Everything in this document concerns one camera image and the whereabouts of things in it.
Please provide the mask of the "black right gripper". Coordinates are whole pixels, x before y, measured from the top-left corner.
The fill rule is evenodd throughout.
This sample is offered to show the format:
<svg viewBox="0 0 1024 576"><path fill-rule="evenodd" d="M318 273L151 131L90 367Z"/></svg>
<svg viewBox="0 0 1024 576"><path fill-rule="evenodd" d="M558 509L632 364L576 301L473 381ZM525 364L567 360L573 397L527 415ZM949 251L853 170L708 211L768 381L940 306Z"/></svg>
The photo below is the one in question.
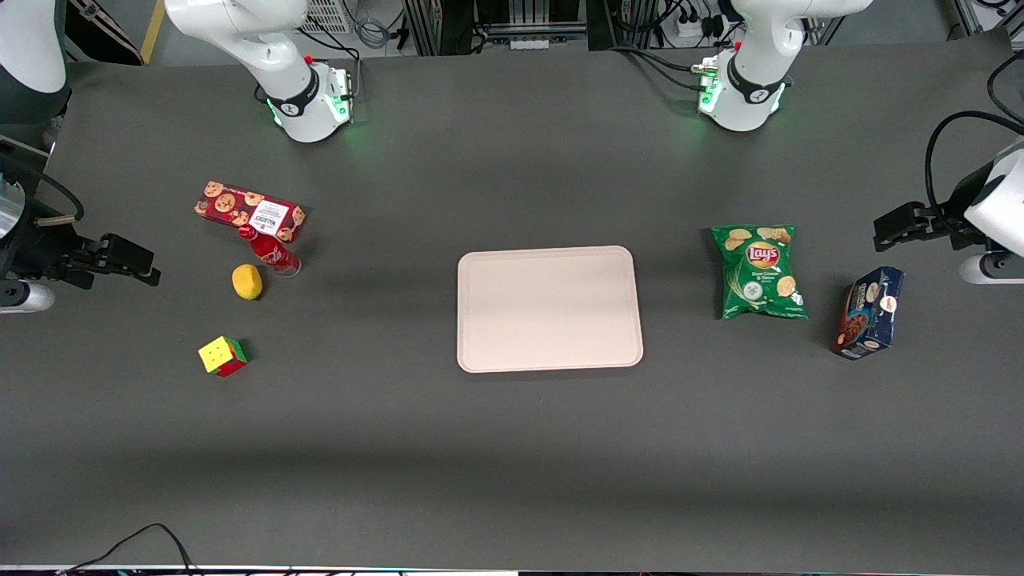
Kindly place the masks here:
<svg viewBox="0 0 1024 576"><path fill-rule="evenodd" d="M118 234L81 240L75 222L73 218L56 218L55 225L43 227L35 218L3 222L1 280L48 278L76 287L92 286L99 265L100 274L135 278L154 287L160 283L153 252Z"/></svg>

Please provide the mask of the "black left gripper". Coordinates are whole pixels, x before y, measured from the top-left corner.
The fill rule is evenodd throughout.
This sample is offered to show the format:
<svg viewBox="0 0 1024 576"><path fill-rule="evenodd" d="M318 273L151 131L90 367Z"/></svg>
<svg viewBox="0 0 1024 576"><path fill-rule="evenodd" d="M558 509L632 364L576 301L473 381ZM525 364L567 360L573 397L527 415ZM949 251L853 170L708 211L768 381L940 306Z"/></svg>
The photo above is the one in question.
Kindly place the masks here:
<svg viewBox="0 0 1024 576"><path fill-rule="evenodd" d="M991 248L991 240L966 218L966 209L979 199L984 199L992 190L988 182L961 182L952 190L950 199L941 205L942 215L932 207L919 202L907 202L885 213L873 222L874 252L912 240L931 241L948 236L952 250L965 250L970 246Z"/></svg>

